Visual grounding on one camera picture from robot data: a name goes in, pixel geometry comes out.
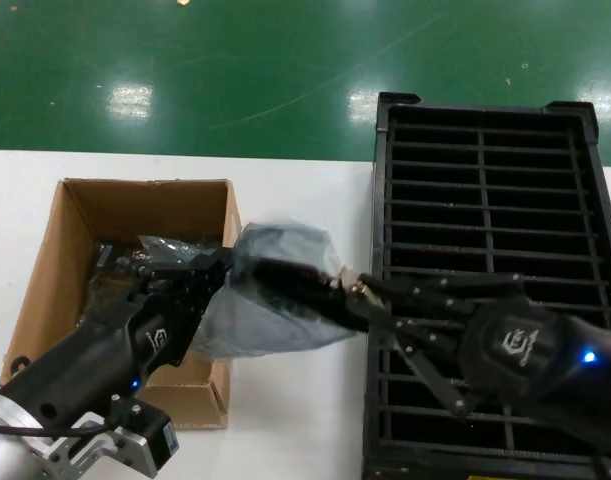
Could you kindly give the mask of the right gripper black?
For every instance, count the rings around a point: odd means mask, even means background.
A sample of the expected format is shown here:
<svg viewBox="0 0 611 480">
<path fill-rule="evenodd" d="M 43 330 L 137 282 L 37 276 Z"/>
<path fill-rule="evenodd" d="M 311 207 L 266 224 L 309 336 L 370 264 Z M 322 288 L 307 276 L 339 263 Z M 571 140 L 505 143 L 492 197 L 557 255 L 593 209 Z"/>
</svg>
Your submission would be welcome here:
<svg viewBox="0 0 611 480">
<path fill-rule="evenodd" d="M 391 306 L 421 310 L 474 310 L 476 299 L 524 292 L 517 273 L 359 281 Z M 476 397 L 466 396 L 428 357 L 456 361 L 457 342 L 409 321 L 380 319 L 379 329 L 408 369 L 456 418 Z M 576 316 L 533 305 L 523 296 L 481 306 L 459 347 L 469 386 L 542 424 L 611 450 L 611 331 Z"/>
</svg>

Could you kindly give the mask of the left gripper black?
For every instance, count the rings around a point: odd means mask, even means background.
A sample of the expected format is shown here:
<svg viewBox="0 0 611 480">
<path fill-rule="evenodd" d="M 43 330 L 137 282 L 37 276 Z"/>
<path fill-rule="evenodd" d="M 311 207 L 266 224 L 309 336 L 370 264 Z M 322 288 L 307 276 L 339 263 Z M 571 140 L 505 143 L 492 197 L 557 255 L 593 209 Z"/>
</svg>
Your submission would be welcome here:
<svg viewBox="0 0 611 480">
<path fill-rule="evenodd" d="M 160 367 L 177 367 L 212 296 L 231 267 L 231 249 L 189 262 L 134 266 L 143 282 L 174 281 L 174 296 L 130 296 L 96 311 L 0 387 L 39 426 L 69 429 L 83 414 L 105 416 L 111 396 L 132 396 Z"/>
</svg>

